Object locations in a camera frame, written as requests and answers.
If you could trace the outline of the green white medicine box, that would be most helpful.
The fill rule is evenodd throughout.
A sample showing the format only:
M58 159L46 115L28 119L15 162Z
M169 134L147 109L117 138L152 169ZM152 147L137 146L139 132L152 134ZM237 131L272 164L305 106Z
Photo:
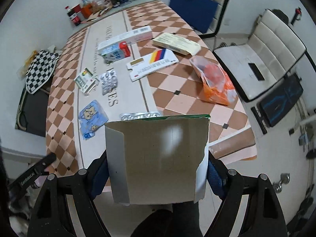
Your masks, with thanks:
M205 197L210 115L113 121L105 147L113 199L123 205Z

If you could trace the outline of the green white lozenge box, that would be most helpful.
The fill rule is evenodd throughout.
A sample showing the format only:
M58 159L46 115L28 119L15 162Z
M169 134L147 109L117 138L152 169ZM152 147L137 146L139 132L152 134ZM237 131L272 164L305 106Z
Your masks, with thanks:
M79 90L88 95L93 88L95 88L100 80L97 75L93 74L88 68L84 68L74 79Z

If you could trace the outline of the blue cartoon sachet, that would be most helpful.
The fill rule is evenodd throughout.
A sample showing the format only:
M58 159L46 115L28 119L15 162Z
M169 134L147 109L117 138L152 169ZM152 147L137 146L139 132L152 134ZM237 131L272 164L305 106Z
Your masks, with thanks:
M80 133L84 140L95 136L95 132L108 120L108 116L97 100L93 100L85 106L78 116Z

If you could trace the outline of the person's dark trousers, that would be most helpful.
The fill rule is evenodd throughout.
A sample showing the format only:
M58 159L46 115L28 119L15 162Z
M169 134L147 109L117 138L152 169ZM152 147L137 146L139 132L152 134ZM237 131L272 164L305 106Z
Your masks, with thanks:
M131 236L203 236L199 225L199 203L183 202L150 214Z

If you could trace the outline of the large silver blister sheet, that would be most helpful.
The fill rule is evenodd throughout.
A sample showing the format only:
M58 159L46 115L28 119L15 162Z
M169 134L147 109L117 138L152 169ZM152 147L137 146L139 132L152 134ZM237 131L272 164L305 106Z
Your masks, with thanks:
M121 121L127 120L137 120L137 119L146 119L161 117L162 113L159 111L150 111L150 112L133 112L133 113L122 113L120 114Z

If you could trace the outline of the orange plastic bag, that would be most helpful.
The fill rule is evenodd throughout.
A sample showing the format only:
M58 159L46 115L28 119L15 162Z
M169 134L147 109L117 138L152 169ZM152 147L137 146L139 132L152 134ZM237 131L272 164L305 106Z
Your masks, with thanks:
M202 81L206 101L229 106L237 99L236 90L221 65L202 56L193 56L189 61Z

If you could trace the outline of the silver pill blister pack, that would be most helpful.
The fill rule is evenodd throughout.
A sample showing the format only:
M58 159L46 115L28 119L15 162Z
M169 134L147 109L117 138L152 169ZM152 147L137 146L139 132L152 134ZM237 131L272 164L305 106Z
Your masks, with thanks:
M118 79L114 69L110 69L100 75L100 83L102 89L102 95L110 93L118 86Z

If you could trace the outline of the black phone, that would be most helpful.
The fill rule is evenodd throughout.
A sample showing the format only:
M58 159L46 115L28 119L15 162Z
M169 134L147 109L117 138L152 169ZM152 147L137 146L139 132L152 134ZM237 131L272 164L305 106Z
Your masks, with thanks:
M249 63L248 64L254 75L256 76L258 81L264 81L265 78L263 77L262 73L258 69L255 63Z

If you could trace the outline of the blue white small carton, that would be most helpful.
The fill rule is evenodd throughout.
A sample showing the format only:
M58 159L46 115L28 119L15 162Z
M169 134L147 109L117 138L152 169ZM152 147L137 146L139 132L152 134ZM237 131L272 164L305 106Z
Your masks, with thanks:
M100 52L100 55L106 64L111 64L121 59L130 57L131 52L128 48L127 43L124 41L117 44L112 44L109 47L104 48Z

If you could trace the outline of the white chair with phone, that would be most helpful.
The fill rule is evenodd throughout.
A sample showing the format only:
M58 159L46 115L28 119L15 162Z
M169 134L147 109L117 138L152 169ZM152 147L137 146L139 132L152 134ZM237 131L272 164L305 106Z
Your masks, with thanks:
M284 78L306 52L306 46L276 14L267 9L245 44L216 48L214 56L228 74L239 96L256 100ZM249 67L255 63L264 81Z

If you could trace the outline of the cream flat medicine box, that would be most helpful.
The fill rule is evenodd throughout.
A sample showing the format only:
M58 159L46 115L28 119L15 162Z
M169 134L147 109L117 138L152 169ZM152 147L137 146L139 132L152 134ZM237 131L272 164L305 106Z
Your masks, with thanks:
M201 45L198 43L170 33L162 33L154 38L153 45L172 50L184 56L195 56L201 50Z

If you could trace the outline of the long white red box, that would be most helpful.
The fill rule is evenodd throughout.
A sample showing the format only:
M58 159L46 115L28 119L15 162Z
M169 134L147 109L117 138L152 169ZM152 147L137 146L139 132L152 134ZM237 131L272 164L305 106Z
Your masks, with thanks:
M98 53L117 43L126 42L127 45L132 45L141 41L149 40L153 38L153 33L150 26L144 26L141 28L133 29L129 32L114 36L108 40L102 41L98 46Z

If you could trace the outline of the cola bottle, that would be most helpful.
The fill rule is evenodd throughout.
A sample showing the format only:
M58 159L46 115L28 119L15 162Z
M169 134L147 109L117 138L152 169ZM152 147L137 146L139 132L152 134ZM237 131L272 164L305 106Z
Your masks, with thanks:
M65 7L67 11L67 15L70 18L70 20L73 22L75 26L79 26L81 24L81 20L77 13L74 11L74 9L71 9L69 6Z

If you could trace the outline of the orange drink bottle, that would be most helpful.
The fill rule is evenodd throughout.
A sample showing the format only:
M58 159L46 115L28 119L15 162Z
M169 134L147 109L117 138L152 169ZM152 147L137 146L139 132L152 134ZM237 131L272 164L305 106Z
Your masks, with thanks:
M88 19L92 14L92 5L89 0L82 0L83 6L81 8L81 13L83 14L85 19Z

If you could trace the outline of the white chair far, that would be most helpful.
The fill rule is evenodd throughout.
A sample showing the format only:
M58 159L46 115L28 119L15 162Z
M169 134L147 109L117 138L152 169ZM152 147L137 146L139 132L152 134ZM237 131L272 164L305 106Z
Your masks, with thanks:
M209 26L209 29L207 30L206 33L201 33L199 31L196 31L198 36L200 36L202 39L214 38L217 35L217 33L220 30L222 20L224 18L224 14L226 12L226 9L229 3L229 0L212 0L212 1L218 3L218 5L215 12L215 16L213 17L213 20Z

